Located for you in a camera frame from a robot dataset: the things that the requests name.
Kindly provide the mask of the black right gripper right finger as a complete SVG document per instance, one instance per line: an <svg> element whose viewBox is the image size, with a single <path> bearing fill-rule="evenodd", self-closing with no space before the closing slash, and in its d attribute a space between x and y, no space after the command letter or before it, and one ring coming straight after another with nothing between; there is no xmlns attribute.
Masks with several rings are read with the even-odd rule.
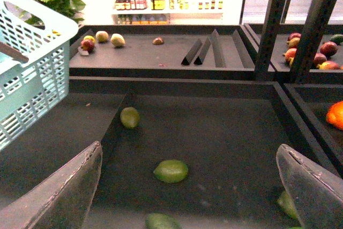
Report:
<svg viewBox="0 0 343 229"><path fill-rule="evenodd" d="M286 144L276 162L301 226L342 228L342 179Z"/></svg>

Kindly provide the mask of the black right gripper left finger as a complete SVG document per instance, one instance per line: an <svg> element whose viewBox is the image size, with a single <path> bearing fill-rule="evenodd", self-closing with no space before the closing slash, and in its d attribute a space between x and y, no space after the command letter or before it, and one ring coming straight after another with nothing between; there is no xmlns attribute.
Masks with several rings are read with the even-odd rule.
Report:
<svg viewBox="0 0 343 229"><path fill-rule="evenodd" d="M1 228L82 228L102 166L96 141L1 210Z"/></svg>

